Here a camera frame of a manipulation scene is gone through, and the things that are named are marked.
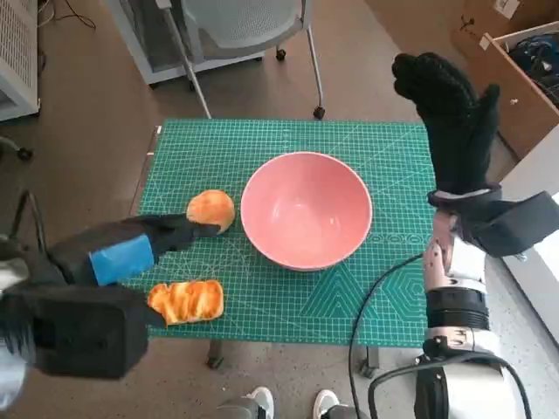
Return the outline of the black gloved right hand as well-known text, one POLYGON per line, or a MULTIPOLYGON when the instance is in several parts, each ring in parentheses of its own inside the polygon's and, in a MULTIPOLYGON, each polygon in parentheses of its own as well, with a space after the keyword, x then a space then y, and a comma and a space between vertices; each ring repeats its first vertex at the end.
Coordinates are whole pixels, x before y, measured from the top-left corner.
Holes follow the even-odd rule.
POLYGON ((478 95, 458 67, 433 52, 400 53, 391 70, 396 93, 415 104, 425 125, 437 190, 461 196, 488 189, 500 88, 478 95))

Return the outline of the black left hand blue tape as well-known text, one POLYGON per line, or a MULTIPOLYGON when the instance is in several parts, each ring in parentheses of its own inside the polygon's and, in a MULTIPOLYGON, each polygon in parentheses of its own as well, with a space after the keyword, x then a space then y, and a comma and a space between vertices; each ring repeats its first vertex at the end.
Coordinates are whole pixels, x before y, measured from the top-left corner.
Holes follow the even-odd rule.
POLYGON ((170 251, 185 251, 199 237, 216 237, 220 226, 184 214, 144 215, 84 230, 48 249, 70 285, 106 286, 155 266, 170 251))

